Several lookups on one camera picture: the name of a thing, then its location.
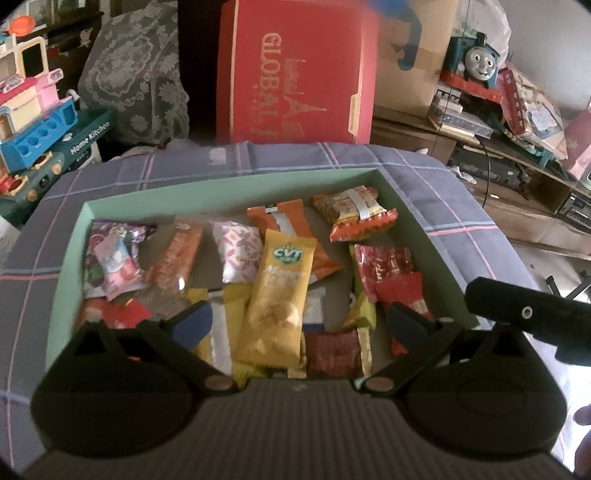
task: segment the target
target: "toy train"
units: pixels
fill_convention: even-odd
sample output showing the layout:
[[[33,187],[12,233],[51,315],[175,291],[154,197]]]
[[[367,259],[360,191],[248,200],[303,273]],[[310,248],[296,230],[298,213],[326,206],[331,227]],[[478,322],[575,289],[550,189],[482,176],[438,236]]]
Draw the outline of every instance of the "toy train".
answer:
[[[482,32],[476,38],[452,37],[440,80],[470,95],[500,103],[503,94],[495,88],[499,58]]]

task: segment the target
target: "plaid bedsheet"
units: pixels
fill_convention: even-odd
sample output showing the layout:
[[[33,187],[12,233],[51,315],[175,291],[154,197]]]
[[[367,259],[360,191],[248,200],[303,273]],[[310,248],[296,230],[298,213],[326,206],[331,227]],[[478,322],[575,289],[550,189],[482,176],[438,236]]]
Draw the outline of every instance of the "plaid bedsheet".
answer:
[[[84,202],[220,177],[351,167],[376,168],[388,179],[462,288],[478,276],[536,288],[490,217],[427,155],[373,145],[185,144],[74,171],[40,203],[0,271],[0,456],[22,471],[43,452],[29,403],[43,377],[54,291]]]

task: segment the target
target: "snack package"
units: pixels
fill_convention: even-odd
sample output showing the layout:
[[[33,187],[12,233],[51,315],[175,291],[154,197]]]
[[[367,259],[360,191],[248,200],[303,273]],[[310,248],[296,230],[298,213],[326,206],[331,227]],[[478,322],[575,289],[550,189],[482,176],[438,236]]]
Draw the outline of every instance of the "snack package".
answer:
[[[103,320],[108,328],[135,328],[139,322],[152,318],[152,312],[137,300],[125,304],[109,303],[105,299],[86,299],[74,326],[74,331],[84,322]]]
[[[84,295],[87,299],[104,297],[103,283],[105,273],[94,253],[95,247],[101,243],[109,233],[120,233],[123,243],[127,247],[134,264],[139,268],[138,245],[150,238],[157,227],[153,223],[116,222],[114,220],[94,220],[90,227],[88,247],[86,248],[84,268]]]
[[[302,330],[304,332],[324,332],[324,308],[322,303],[325,295],[326,288],[324,287],[308,290],[302,317]]]
[[[263,239],[267,229],[291,236],[316,238],[304,214],[304,202],[301,199],[277,203],[271,207],[251,207],[246,214],[261,231]],[[341,266],[330,259],[326,250],[318,242],[312,262],[310,283],[321,280],[340,268]]]
[[[156,285],[138,290],[134,298],[152,312],[154,320],[170,320],[191,305],[187,299],[167,293]]]
[[[107,301],[122,293],[144,288],[144,271],[129,254],[119,232],[112,230],[93,252],[105,273],[103,291]]]
[[[209,222],[223,264],[223,283],[254,283],[262,255],[258,228],[236,222]]]
[[[308,377],[306,373],[306,365],[308,357],[306,357],[306,335],[302,332],[300,336],[300,364],[297,368],[287,369],[287,378],[299,378],[301,380]]]
[[[197,256],[203,228],[193,222],[175,219],[174,236],[158,262],[150,268],[146,282],[167,293],[184,296]]]
[[[349,253],[353,258],[354,263],[357,263],[355,257],[356,246],[357,245],[349,245]],[[365,327],[369,330],[374,330],[377,323],[375,306],[369,301],[368,295],[363,287],[359,268],[353,269],[353,277],[353,301],[351,302],[349,314],[341,329],[347,330],[353,327]]]
[[[385,311],[388,311],[393,302],[399,301],[425,318],[432,320],[423,298],[423,276],[420,272],[393,275],[375,283],[374,286],[378,300]],[[406,348],[395,338],[391,340],[391,350],[395,356],[407,353]]]
[[[359,275],[369,301],[376,303],[377,283],[391,277],[413,271],[413,257],[408,248],[368,247],[355,245],[353,260],[357,263]]]
[[[237,360],[296,368],[306,291],[317,240],[268,230]]]
[[[333,226],[330,240],[346,242],[367,238],[394,224],[398,211],[384,209],[377,198],[377,189],[360,186],[341,193],[316,195],[313,203]]]
[[[187,299],[191,303],[209,301],[213,312],[212,331],[199,343],[194,353],[220,372],[231,375],[240,388],[246,385],[248,378],[267,376],[263,368],[234,361],[251,295],[252,284],[248,283],[225,285],[218,291],[191,288],[187,292]]]
[[[308,378],[359,378],[371,375],[369,330],[306,333]]]

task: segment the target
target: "yellow snack bar wrapper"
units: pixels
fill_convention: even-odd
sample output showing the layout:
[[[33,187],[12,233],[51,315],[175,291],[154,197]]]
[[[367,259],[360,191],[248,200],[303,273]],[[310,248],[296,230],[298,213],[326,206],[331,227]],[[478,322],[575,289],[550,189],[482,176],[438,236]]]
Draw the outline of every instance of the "yellow snack bar wrapper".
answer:
[[[355,258],[355,246],[349,245],[349,253],[353,258],[354,276],[355,276],[355,301],[351,305],[349,314],[342,325],[342,329],[350,329],[354,327],[365,327],[369,330],[374,330],[377,322],[375,305],[369,301],[363,282],[361,282],[361,275],[359,274],[359,268],[357,267],[357,260]]]
[[[218,291],[192,288],[187,292],[191,303],[208,301],[213,312],[212,330],[193,353],[220,372],[231,375],[240,388],[246,385],[250,377],[267,376],[263,368],[242,365],[233,360],[251,296],[252,284],[248,283],[228,284]]]
[[[297,368],[302,314],[317,240],[268,230],[242,327],[241,363]]]

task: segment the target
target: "brown snack package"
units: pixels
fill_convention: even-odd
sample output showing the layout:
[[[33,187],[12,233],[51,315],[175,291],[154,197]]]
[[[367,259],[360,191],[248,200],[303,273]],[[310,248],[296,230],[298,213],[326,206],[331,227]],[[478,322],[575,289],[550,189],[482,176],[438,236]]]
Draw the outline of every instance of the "brown snack package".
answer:
[[[201,226],[182,218],[175,219],[174,237],[158,262],[150,268],[148,284],[184,296],[202,234]]]
[[[371,375],[369,330],[306,333],[308,378],[360,378]]]

